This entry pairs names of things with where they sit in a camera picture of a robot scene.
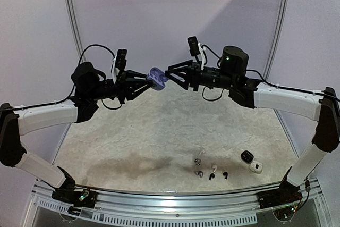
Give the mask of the purple earbud charging case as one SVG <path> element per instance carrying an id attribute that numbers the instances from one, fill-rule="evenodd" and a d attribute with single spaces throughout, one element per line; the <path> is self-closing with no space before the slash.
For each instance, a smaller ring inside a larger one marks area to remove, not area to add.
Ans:
<path id="1" fill-rule="evenodd" d="M 165 83 L 168 81 L 165 73 L 157 67 L 151 68 L 147 74 L 147 79 L 153 82 L 152 89 L 156 91 L 163 90 L 166 87 Z"/>

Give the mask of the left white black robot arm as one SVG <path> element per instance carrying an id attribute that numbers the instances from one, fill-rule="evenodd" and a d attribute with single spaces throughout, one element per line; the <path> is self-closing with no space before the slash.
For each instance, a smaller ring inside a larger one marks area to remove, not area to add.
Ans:
<path id="1" fill-rule="evenodd" d="M 99 100 L 118 99 L 124 104 L 151 88 L 153 82 L 145 74 L 131 70 L 119 71 L 115 79 L 106 79 L 105 74 L 90 62 L 78 65 L 71 79 L 75 94 L 62 103 L 32 108 L 14 108 L 8 103 L 1 105 L 1 164 L 21 169 L 48 184 L 54 189 L 54 200 L 73 207 L 94 208 L 97 192 L 76 187 L 75 180 L 63 168 L 29 152 L 21 142 L 21 136 L 60 124 L 86 122 L 99 108 Z"/>

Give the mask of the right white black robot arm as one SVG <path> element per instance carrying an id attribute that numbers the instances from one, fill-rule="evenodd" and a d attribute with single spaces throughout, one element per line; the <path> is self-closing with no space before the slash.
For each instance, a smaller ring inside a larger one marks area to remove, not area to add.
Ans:
<path id="1" fill-rule="evenodd" d="M 189 60 L 171 65 L 165 75 L 188 90 L 199 86 L 229 91 L 229 98 L 247 108 L 269 108 L 307 117 L 318 124 L 311 144 L 291 166 L 277 189 L 257 193 L 261 209 L 298 201 L 291 213 L 305 203 L 300 185 L 309 188 L 308 176 L 322 159 L 339 145 L 339 104 L 333 88 L 309 91 L 273 85 L 264 78 L 246 77 L 249 56 L 235 46 L 225 46 L 218 67 L 206 67 L 205 61 Z"/>

